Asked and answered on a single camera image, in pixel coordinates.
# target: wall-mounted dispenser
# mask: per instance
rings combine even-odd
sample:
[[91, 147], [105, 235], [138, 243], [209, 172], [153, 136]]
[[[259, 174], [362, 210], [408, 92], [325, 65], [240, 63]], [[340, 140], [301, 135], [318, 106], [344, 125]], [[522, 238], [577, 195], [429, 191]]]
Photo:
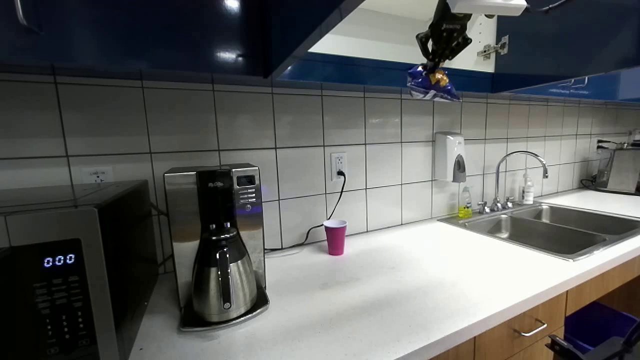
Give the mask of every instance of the wall-mounted dispenser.
[[467, 181], [465, 165], [465, 139], [451, 131], [435, 133], [434, 177], [436, 180], [464, 183]]

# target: blue snack bag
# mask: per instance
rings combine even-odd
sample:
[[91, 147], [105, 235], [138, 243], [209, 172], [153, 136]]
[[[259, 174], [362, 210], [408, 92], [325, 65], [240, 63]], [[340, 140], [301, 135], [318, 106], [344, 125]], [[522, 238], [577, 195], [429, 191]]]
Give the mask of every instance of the blue snack bag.
[[407, 73], [406, 86], [416, 99], [432, 99], [440, 101], [460, 101], [444, 70], [438, 68], [433, 72], [426, 70], [426, 64], [414, 66]]

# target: trash can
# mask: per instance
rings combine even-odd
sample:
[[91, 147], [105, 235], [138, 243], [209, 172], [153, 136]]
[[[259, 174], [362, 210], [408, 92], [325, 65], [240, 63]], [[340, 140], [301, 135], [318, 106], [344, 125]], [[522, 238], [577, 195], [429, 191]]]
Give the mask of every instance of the trash can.
[[613, 336], [624, 338], [637, 322], [629, 314], [592, 302], [566, 317], [564, 339], [586, 354]]

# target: electrical outlet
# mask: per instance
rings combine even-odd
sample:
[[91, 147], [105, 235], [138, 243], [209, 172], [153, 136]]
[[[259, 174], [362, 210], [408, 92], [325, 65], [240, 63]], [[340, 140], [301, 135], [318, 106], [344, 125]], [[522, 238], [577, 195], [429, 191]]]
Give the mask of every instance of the electrical outlet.
[[338, 170], [347, 173], [347, 153], [333, 152], [331, 153], [331, 181], [341, 181], [342, 176], [338, 175]]
[[81, 172], [83, 184], [110, 183], [113, 181], [112, 167], [83, 167]]

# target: double sink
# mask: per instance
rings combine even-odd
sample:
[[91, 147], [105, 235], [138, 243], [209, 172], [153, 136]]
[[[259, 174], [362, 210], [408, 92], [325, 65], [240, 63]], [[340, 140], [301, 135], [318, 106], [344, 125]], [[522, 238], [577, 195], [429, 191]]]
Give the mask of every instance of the double sink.
[[545, 203], [440, 221], [568, 261], [640, 234], [637, 218]]

